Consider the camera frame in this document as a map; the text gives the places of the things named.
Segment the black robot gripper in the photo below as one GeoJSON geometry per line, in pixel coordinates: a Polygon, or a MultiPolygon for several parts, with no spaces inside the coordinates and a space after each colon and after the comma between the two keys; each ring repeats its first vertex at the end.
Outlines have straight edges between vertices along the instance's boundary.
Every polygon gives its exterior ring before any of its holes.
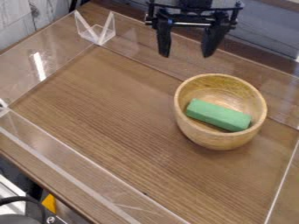
{"type": "Polygon", "coordinates": [[[172,27],[201,27],[205,29],[200,49],[208,58],[236,25],[242,9],[241,0],[148,0],[144,24],[156,29],[160,55],[169,57],[172,27]]]}

